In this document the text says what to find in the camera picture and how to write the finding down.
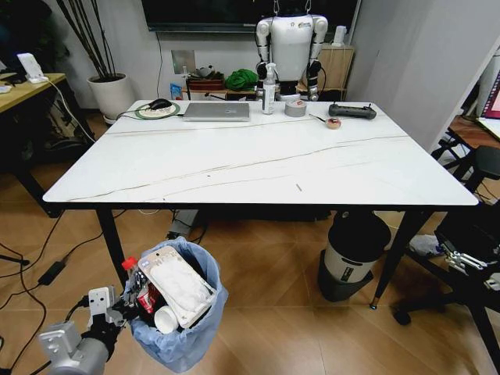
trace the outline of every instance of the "white marble table top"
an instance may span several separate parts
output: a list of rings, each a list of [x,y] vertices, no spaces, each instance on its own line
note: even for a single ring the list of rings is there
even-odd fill
[[[481,117],[479,121],[500,141],[500,120]]]
[[[149,101],[139,101],[137,108]],[[180,113],[189,102],[179,101]],[[192,123],[122,117],[45,194],[46,202],[476,205],[381,109],[330,130],[306,115]],[[327,117],[326,102],[307,112]],[[365,103],[346,103],[363,106]]]

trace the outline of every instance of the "power adapter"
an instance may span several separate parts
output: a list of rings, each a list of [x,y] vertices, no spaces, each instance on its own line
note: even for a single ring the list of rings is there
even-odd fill
[[[61,271],[66,267],[64,262],[56,261],[50,266],[50,268],[45,271],[43,275],[38,279],[40,285],[50,285],[54,279],[61,273]]]

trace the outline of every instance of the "humanoid robot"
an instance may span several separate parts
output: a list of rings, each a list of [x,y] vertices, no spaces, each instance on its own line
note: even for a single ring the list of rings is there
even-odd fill
[[[274,0],[274,17],[257,23],[255,39],[260,56],[257,64],[257,98],[263,96],[266,64],[276,64],[276,79],[280,85],[277,100],[294,101],[300,98],[295,88],[305,72],[307,97],[318,100],[318,55],[328,29],[323,16],[310,15],[311,0]]]

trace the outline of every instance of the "trash can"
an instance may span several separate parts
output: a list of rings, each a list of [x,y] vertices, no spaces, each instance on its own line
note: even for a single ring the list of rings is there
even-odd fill
[[[318,285],[324,298],[341,301],[368,284],[371,267],[390,240],[389,227],[374,213],[338,212],[320,258]]]
[[[135,340],[152,358],[172,371],[182,373],[202,360],[209,349],[222,319],[228,293],[220,282],[217,261],[204,248],[187,242],[183,237],[164,241],[144,252],[142,256],[167,245],[175,248],[195,270],[203,273],[201,276],[216,290],[215,302],[194,326],[181,332],[175,330],[170,334],[162,334],[155,327],[150,327],[140,317],[131,320],[130,327]]]

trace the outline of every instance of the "chair wheel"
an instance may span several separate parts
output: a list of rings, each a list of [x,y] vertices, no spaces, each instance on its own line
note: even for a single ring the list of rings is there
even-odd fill
[[[406,311],[397,310],[392,316],[402,326],[407,326],[412,322],[411,316]]]

